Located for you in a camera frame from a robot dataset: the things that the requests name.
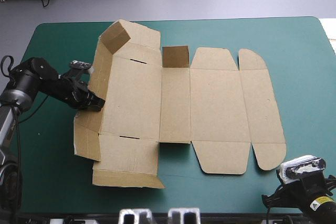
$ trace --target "label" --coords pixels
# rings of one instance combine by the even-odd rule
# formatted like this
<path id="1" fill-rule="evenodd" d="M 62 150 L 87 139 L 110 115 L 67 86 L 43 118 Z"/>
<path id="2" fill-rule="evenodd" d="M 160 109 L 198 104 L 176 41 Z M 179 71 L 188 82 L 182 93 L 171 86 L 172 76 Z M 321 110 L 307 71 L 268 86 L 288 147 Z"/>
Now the label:
<path id="1" fill-rule="evenodd" d="M 333 202 L 333 199 L 326 196 L 319 197 L 310 204 L 310 208 L 316 211 L 322 204 L 326 202 Z"/>

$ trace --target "gray floor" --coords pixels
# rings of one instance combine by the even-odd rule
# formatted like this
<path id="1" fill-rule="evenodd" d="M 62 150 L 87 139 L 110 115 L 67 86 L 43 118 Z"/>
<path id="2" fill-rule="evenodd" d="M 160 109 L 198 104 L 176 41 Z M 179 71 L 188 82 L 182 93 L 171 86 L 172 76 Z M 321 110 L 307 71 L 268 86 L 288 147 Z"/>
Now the gray floor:
<path id="1" fill-rule="evenodd" d="M 39 0 L 8 0 L 0 4 L 0 57 L 18 63 L 41 23 L 280 16 L 336 17 L 336 0 L 51 0 L 47 8 Z"/>

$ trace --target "metal bracket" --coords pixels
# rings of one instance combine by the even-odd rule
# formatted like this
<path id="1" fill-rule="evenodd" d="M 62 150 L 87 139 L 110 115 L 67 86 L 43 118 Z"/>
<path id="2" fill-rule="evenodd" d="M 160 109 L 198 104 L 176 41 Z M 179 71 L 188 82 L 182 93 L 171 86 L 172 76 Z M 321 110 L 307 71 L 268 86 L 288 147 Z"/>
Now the metal bracket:
<path id="1" fill-rule="evenodd" d="M 118 224 L 156 224 L 156 221 L 149 209 L 122 209 Z"/>
<path id="2" fill-rule="evenodd" d="M 168 212 L 169 224 L 201 224 L 199 208 L 171 208 Z"/>

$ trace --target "flattened cardboard box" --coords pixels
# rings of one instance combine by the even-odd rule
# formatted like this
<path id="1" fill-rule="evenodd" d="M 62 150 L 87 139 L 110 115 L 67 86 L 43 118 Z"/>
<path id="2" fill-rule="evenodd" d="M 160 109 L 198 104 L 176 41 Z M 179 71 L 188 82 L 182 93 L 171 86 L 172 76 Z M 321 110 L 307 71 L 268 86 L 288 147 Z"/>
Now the flattened cardboard box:
<path id="1" fill-rule="evenodd" d="M 243 174 L 252 143 L 270 170 L 286 142 L 268 69 L 261 56 L 187 46 L 164 47 L 160 32 L 120 20 L 100 37 L 89 88 L 106 100 L 75 117 L 75 154 L 97 162 L 93 184 L 164 188 L 159 142 L 193 143 L 206 173 Z"/>

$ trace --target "green table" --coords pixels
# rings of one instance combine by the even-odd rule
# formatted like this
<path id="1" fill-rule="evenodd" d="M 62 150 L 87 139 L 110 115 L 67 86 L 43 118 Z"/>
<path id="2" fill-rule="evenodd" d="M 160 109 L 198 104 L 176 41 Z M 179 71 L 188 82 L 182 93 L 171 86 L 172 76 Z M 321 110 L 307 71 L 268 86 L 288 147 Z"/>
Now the green table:
<path id="1" fill-rule="evenodd" d="M 161 31 L 162 46 L 239 48 L 258 52 L 268 65 L 288 143 L 287 160 L 324 157 L 336 174 L 336 57 L 312 17 L 140 22 Z M 92 62 L 98 36 L 111 23 L 42 24 L 24 55 L 44 57 L 60 73 L 73 59 Z M 34 108 L 44 95 L 39 94 Z M 75 110 L 49 98 L 22 132 L 24 212 L 118 212 L 121 208 L 200 207 L 202 212 L 265 212 L 261 194 L 279 184 L 261 171 L 251 149 L 241 176 L 202 173 L 192 145 L 160 144 L 159 177 L 166 189 L 92 185 L 93 161 L 74 156 Z"/>

